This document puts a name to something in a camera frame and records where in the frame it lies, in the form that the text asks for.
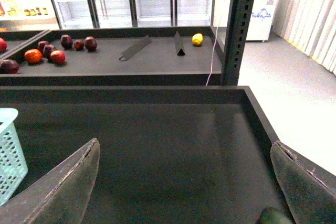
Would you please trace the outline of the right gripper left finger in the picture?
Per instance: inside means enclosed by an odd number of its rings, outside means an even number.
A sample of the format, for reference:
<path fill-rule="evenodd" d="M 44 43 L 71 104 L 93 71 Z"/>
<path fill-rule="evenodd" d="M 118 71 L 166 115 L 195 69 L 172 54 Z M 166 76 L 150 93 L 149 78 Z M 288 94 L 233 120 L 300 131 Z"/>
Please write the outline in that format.
<path fill-rule="evenodd" d="M 1 223 L 81 223 L 97 178 L 100 144 L 91 139 L 1 206 Z"/>

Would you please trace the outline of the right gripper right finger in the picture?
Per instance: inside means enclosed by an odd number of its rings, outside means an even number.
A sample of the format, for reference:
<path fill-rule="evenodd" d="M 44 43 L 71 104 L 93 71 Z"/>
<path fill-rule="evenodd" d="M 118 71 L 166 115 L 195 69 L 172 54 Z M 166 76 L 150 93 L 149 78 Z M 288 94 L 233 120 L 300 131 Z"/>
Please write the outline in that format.
<path fill-rule="evenodd" d="M 294 221 L 335 223 L 335 175 L 280 141 L 270 157 Z"/>

